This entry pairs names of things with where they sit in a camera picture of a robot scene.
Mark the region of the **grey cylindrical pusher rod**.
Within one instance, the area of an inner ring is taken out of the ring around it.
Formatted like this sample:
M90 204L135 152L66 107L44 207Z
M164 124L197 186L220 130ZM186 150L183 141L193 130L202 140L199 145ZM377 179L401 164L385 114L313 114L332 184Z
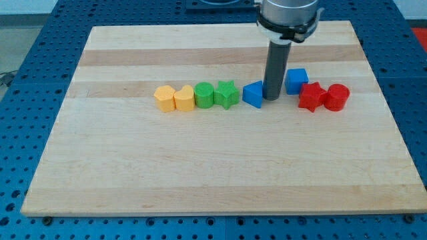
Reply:
M263 98L274 101L280 96L291 43L280 45L270 41L264 73Z

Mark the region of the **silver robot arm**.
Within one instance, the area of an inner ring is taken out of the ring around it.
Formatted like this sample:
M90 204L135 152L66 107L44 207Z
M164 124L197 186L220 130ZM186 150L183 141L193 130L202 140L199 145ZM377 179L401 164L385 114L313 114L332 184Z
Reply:
M263 0L256 24L269 40L262 94L268 101L281 93L292 43L303 43L317 29L324 8L318 0Z

